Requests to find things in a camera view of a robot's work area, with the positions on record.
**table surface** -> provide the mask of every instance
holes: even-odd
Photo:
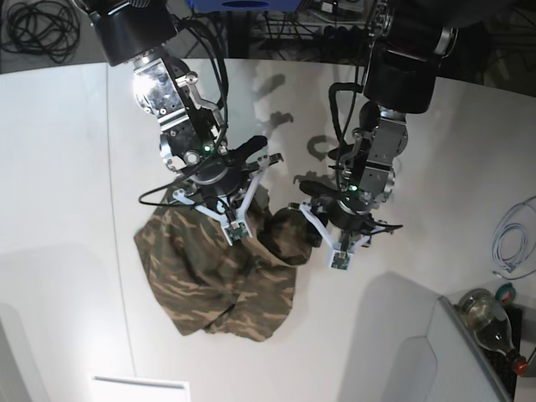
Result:
[[[209,64],[188,62],[199,72],[203,93],[217,98]],[[302,201],[305,197],[294,177],[329,174],[329,161],[307,150],[322,136],[327,136],[327,144],[316,145],[320,154],[335,145],[327,90],[332,82],[351,80],[353,70],[254,60],[229,60],[227,65],[230,145],[255,134],[267,135],[269,152],[281,152],[286,161],[271,167],[263,181],[272,211]],[[314,250],[311,262],[298,271],[291,315],[265,343],[204,333],[181,337],[154,300],[132,239],[152,213],[137,203],[137,197],[173,176],[159,157],[158,124],[137,106],[131,79],[130,66],[110,69],[103,64],[0,77],[0,91],[13,94],[0,100],[3,121],[9,116],[7,127],[23,134],[3,130],[3,142],[12,145],[0,151],[10,190],[0,212],[6,223],[2,258],[73,240],[100,253],[106,266],[96,270],[95,277],[110,290],[100,302],[106,304],[106,319],[114,325],[92,322],[87,331],[95,337],[105,334],[107,348],[111,343],[121,346],[112,365],[81,359],[80,370],[189,381],[195,402],[343,401],[341,387],[348,355],[357,342],[360,307],[366,304],[365,290],[374,278],[394,272],[440,294],[494,282],[489,248],[495,225],[511,205],[536,193],[536,100],[439,79],[430,110],[408,117],[410,141],[399,158],[394,197],[375,215],[405,227],[374,239],[347,272],[326,268],[325,246]],[[90,85],[92,80],[99,86]],[[33,115],[25,115],[13,98],[34,99],[28,108]],[[365,101],[359,98],[358,107]],[[349,95],[340,95],[341,118],[349,103]],[[350,126],[357,124],[358,113]],[[30,177],[38,180],[29,185]],[[39,321],[34,321],[36,313],[28,304],[47,301],[49,288],[35,284],[15,295],[16,286],[22,288],[27,277],[13,270],[0,266],[1,289],[11,288],[13,293],[0,292],[0,302],[18,303],[15,308],[20,307],[28,325],[38,366],[46,369],[51,356],[41,352]],[[54,275],[64,284],[57,287],[67,287],[68,274]],[[536,304],[530,297],[535,280],[528,278],[517,286],[528,304]],[[70,319],[73,309],[81,315],[90,308],[87,300],[77,301],[71,293],[98,298],[90,286],[71,290],[72,306],[61,307],[66,312],[57,317]],[[54,315],[56,307],[49,306],[45,313]],[[50,331],[61,332],[62,338],[80,336],[70,325],[57,325],[59,329]],[[46,339],[58,353],[53,334]],[[81,345],[72,339],[70,344],[73,351]],[[127,356],[130,352],[133,361]],[[67,359],[58,373],[66,372]],[[59,387],[53,378],[44,377],[49,387]],[[83,400],[76,392],[75,386],[63,394],[58,388],[50,391],[54,401],[68,400],[66,396]]]

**bottle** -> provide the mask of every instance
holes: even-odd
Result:
[[[477,343],[499,352],[512,370],[521,376],[528,369],[527,359],[512,343],[512,324],[503,306],[485,289],[470,291],[461,298],[458,309]]]

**camouflage shirt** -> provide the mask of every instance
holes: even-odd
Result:
[[[136,234],[152,291],[182,335],[203,329],[260,342],[291,312],[296,265],[311,255],[307,221],[254,205],[248,216],[255,235],[233,246],[218,222],[187,208],[157,208]]]

